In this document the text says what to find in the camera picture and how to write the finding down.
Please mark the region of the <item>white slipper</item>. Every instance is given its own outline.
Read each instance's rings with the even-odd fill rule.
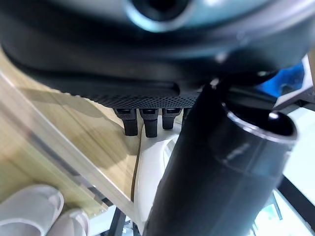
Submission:
[[[47,236],[88,236],[90,220],[81,209],[73,209],[63,214],[51,227]]]
[[[45,236],[63,204],[61,192],[48,185],[16,192],[0,204],[0,236]]]

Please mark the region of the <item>black cylindrical pipe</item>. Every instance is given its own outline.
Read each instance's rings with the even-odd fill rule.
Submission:
[[[216,93],[205,86],[189,113],[144,236],[244,236],[281,180],[294,123]]]

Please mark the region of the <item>blue object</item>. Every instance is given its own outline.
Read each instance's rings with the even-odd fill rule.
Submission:
[[[281,70],[274,78],[258,85],[256,88],[274,97],[293,92],[302,87],[304,79],[303,63]]]

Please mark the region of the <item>white curved support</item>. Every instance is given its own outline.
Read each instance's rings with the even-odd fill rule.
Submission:
[[[142,128],[134,191],[135,218],[141,234],[148,219],[158,184],[164,174],[181,128],[182,126],[175,122],[172,130],[163,130],[162,116],[159,116],[157,120],[156,138],[147,138],[145,127]]]

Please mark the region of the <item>perforated black grille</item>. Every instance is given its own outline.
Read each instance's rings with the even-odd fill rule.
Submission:
[[[128,95],[83,95],[105,107],[112,108],[191,108],[198,93],[188,94],[177,97],[147,97],[147,96],[128,96]]]

